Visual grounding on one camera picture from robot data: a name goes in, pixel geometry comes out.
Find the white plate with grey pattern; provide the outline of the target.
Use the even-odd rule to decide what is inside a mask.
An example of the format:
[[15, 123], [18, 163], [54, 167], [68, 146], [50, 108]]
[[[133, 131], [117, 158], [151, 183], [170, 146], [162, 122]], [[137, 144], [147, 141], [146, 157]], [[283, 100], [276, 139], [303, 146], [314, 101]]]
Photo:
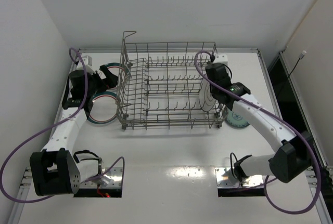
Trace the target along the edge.
[[201, 81], [198, 100], [201, 110], [205, 112], [209, 112], [215, 107], [216, 99], [211, 95], [210, 83], [205, 79]]

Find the green blue floral plate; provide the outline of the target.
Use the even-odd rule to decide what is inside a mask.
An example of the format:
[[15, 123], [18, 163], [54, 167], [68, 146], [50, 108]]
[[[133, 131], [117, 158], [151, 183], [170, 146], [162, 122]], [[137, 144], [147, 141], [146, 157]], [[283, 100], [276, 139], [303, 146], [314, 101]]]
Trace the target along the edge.
[[244, 117], [231, 110], [227, 111], [226, 123], [229, 126], [237, 129], [243, 129], [250, 125], [248, 121], [245, 120]]

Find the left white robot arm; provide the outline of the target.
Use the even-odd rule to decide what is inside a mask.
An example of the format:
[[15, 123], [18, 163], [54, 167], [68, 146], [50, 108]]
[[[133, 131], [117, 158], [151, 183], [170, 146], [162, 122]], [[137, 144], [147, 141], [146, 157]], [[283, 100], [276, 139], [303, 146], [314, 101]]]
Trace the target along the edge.
[[40, 152], [30, 156], [30, 167], [35, 192], [38, 196], [76, 194], [81, 183], [101, 174], [102, 159], [79, 159], [73, 147], [81, 127], [88, 120], [95, 97], [118, 84], [118, 77], [106, 65], [100, 66], [105, 78], [89, 67], [72, 71], [67, 79], [62, 100], [61, 123], [55, 128], [48, 143]]

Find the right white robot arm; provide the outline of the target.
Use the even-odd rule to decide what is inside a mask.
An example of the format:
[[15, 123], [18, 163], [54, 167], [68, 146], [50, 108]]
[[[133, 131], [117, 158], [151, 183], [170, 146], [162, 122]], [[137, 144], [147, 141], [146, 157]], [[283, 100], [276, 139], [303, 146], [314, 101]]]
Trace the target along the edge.
[[233, 172], [238, 180], [263, 175], [288, 183], [311, 166], [308, 133], [298, 136], [275, 115], [266, 112], [249, 88], [240, 82], [231, 82], [224, 64], [210, 64], [205, 71], [212, 97], [242, 116], [274, 151], [272, 155], [246, 155], [236, 161]]

